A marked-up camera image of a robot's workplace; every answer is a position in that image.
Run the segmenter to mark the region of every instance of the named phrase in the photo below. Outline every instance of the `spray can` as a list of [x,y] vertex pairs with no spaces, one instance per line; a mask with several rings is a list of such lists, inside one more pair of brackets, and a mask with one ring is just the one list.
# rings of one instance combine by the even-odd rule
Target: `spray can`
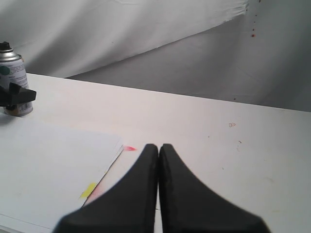
[[[3,42],[0,43],[0,86],[9,89],[10,83],[29,88],[21,55],[15,53],[8,42]],[[29,114],[32,110],[31,102],[18,104],[15,109],[4,108],[6,114],[17,117]]]

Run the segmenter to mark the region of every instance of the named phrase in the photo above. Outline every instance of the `white table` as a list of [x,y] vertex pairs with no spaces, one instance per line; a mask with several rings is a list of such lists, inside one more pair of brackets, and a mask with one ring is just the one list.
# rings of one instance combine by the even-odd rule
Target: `white table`
[[[33,74],[28,79],[37,100],[25,118],[116,133],[138,149],[122,153],[97,187],[101,192],[126,173],[146,143],[171,143],[200,180],[263,217],[272,232],[311,232],[311,113]],[[155,231],[162,231],[159,210]]]

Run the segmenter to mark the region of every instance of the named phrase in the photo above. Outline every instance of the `paper sheet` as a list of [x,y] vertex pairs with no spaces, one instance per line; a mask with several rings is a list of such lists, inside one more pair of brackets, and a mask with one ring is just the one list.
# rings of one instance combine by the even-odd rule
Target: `paper sheet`
[[121,151],[116,135],[0,114],[0,229],[51,232]]

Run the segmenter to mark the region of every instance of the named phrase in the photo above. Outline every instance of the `red paint mark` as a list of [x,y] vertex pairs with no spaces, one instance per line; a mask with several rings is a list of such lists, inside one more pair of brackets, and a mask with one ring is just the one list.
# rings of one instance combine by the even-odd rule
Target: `red paint mark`
[[123,149],[124,149],[124,151],[135,151],[136,150],[136,148],[129,147],[129,146],[124,146]]

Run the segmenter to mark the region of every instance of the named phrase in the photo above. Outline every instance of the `white cloth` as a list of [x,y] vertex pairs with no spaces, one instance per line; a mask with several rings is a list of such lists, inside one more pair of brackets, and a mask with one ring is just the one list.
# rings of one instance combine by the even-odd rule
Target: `white cloth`
[[247,0],[0,0],[0,40],[28,72],[68,77],[245,13]]

